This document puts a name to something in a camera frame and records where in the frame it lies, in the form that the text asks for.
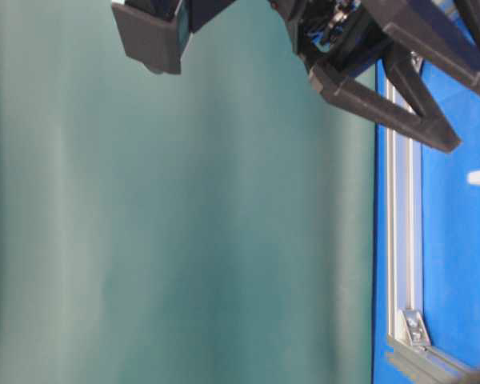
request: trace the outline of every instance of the green fabric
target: green fabric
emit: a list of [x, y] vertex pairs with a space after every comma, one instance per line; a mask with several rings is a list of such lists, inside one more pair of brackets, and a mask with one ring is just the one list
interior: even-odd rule
[[370, 382], [373, 125], [261, 0], [183, 70], [108, 1], [0, 0], [0, 384]]

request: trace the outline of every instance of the blue panel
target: blue panel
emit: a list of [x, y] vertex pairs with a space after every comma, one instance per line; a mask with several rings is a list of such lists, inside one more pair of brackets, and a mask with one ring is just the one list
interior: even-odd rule
[[423, 151], [425, 315], [436, 346], [480, 366], [480, 98], [431, 65], [424, 79], [463, 140]]
[[[384, 91], [384, 69], [378, 66], [378, 92]], [[386, 129], [378, 128], [377, 167], [375, 195], [375, 284], [374, 284], [374, 384], [407, 384], [410, 381], [400, 374], [386, 359], [391, 348], [386, 344]]]

